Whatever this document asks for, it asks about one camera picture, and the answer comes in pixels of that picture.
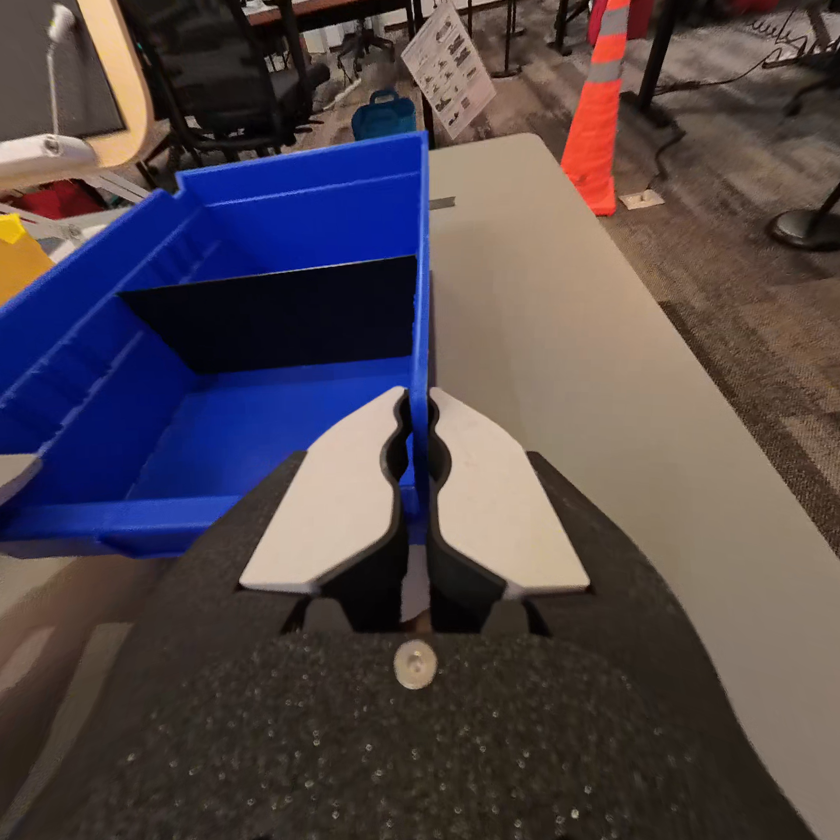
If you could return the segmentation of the black office chair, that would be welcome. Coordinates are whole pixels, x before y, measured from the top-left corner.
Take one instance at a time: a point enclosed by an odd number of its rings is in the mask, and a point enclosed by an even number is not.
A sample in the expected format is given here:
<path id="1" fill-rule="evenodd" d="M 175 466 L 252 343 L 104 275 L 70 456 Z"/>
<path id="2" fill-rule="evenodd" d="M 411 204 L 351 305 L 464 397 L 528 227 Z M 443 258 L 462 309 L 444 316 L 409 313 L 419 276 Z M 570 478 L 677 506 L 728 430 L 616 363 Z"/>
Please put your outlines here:
<path id="1" fill-rule="evenodd" d="M 276 2 L 290 64 L 270 70 L 240 2 L 120 2 L 175 147 L 197 167 L 210 154 L 278 154 L 311 133 L 329 68 L 303 54 L 292 2 Z"/>

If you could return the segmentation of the blue bag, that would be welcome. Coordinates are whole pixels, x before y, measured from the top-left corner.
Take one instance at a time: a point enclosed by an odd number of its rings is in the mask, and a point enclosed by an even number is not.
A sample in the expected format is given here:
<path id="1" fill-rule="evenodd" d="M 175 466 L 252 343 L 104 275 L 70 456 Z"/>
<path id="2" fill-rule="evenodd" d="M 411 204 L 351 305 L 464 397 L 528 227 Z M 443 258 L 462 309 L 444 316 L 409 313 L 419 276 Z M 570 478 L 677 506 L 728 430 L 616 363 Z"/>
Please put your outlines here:
<path id="1" fill-rule="evenodd" d="M 353 114 L 351 129 L 356 142 L 413 133 L 417 130 L 414 102 L 393 88 L 374 91 Z"/>

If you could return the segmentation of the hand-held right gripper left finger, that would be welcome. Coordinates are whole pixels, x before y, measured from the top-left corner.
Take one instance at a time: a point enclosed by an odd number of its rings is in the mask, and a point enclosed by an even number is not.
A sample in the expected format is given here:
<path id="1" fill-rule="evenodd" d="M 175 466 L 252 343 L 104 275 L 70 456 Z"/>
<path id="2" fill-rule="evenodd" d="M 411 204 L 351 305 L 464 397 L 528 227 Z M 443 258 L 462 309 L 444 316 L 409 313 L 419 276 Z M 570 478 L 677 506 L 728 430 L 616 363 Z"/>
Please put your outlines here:
<path id="1" fill-rule="evenodd" d="M 394 386 L 306 451 L 239 577 L 249 591 L 336 601 L 358 632 L 402 622 L 410 542 L 400 479 L 411 413 Z"/>

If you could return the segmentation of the blue plastic bin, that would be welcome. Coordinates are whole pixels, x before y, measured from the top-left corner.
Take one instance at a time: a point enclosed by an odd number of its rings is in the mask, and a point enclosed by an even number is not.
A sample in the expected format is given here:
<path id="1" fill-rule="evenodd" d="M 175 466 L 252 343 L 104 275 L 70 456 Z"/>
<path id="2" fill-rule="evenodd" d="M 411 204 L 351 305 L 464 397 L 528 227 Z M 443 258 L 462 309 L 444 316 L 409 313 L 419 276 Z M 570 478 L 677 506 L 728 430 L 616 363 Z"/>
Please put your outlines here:
<path id="1" fill-rule="evenodd" d="M 425 422 L 407 358 L 193 373 L 121 291 L 417 258 L 429 306 L 424 131 L 181 172 L 2 306 L 2 555 L 175 557 L 286 458 L 385 391 Z"/>

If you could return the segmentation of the orange traffic cone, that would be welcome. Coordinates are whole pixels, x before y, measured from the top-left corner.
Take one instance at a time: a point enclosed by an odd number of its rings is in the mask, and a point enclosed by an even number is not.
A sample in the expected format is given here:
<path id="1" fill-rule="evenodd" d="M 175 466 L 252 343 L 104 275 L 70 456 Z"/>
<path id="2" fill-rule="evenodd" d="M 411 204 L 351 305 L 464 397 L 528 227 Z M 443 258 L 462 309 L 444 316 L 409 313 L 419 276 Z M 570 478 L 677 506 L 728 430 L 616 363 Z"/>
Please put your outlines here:
<path id="1" fill-rule="evenodd" d="M 613 162 L 630 5 L 605 5 L 561 159 L 563 173 L 599 217 L 616 210 Z"/>

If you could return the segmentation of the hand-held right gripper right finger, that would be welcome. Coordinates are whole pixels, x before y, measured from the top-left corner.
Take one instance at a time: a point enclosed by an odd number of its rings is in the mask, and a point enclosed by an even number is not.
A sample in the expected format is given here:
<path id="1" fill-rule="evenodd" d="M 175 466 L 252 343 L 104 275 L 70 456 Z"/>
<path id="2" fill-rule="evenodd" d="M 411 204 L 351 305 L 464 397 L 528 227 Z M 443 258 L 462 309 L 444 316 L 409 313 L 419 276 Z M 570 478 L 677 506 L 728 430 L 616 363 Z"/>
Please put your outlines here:
<path id="1" fill-rule="evenodd" d="M 440 634 L 478 634 L 502 603 L 578 595 L 591 579 L 526 450 L 438 387 L 428 396 L 427 573 Z"/>

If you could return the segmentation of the white mounting bar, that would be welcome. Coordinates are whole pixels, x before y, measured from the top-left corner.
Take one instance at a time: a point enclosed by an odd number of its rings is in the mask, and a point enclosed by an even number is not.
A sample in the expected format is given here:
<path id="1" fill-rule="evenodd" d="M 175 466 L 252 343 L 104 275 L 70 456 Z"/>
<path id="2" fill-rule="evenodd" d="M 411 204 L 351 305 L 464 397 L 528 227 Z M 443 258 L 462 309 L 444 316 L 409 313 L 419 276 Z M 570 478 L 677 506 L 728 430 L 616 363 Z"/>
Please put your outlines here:
<path id="1" fill-rule="evenodd" d="M 46 180 L 55 172 L 97 164 L 98 156 L 90 144 L 73 137 L 47 133 L 1 142 L 3 179 Z"/>

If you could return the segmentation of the yellow plastic bin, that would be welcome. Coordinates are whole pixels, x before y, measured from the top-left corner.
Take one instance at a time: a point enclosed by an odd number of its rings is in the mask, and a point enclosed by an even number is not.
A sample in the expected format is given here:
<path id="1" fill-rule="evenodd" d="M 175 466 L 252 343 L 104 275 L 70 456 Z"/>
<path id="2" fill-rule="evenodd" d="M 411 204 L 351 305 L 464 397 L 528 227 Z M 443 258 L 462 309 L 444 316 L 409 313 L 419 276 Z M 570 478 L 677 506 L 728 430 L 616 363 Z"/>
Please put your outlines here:
<path id="1" fill-rule="evenodd" d="M 1 306 L 50 271 L 54 264 L 17 214 L 1 216 Z"/>

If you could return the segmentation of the black round stand base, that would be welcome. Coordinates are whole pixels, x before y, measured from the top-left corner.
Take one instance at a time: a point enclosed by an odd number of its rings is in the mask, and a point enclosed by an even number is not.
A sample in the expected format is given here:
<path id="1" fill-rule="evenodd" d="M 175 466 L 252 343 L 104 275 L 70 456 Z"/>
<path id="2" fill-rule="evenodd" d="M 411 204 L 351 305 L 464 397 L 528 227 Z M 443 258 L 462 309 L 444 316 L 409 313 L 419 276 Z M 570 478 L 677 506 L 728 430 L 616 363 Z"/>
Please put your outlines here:
<path id="1" fill-rule="evenodd" d="M 834 212 L 839 201 L 836 184 L 823 205 L 817 209 L 795 209 L 773 217 L 769 236 L 776 242 L 809 253 L 839 251 L 839 215 Z"/>

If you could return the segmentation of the printed paper sheet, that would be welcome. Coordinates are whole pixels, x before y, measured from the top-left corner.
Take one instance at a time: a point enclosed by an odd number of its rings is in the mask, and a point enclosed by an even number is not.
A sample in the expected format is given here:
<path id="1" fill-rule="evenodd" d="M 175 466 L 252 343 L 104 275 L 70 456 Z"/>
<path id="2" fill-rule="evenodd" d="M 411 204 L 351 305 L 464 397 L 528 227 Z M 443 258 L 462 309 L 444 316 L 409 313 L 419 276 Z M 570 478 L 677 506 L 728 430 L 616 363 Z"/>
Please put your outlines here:
<path id="1" fill-rule="evenodd" d="M 497 95 L 455 2 L 438 2 L 402 62 L 448 139 L 456 141 Z"/>

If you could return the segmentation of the black bin divider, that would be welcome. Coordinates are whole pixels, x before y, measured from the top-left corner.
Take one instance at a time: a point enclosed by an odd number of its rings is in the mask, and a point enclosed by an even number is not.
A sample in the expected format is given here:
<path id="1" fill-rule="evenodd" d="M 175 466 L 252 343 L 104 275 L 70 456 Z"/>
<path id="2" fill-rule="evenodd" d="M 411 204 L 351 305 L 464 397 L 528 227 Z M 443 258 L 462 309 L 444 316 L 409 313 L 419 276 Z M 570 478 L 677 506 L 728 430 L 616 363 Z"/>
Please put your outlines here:
<path id="1" fill-rule="evenodd" d="M 407 358 L 428 339 L 413 255 L 126 290 L 185 366 L 215 375 Z"/>

